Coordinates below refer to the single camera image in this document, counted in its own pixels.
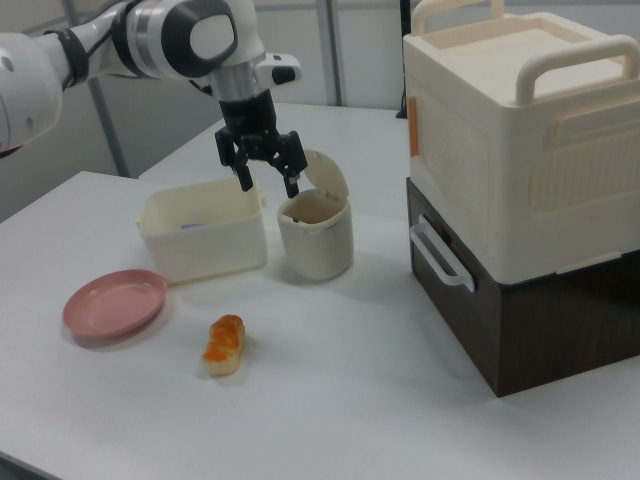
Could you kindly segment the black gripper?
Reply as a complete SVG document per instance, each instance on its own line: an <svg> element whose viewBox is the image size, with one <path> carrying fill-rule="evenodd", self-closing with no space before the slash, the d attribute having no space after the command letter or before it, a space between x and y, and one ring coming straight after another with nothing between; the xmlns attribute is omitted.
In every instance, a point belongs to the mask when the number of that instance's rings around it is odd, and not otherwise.
<svg viewBox="0 0 640 480"><path fill-rule="evenodd" d="M269 161L283 178L289 199L299 194L298 180L308 166L296 131L278 134L270 92L249 99L220 101L225 126L215 134L220 163L237 176L244 192L253 186L247 162Z"/></svg>

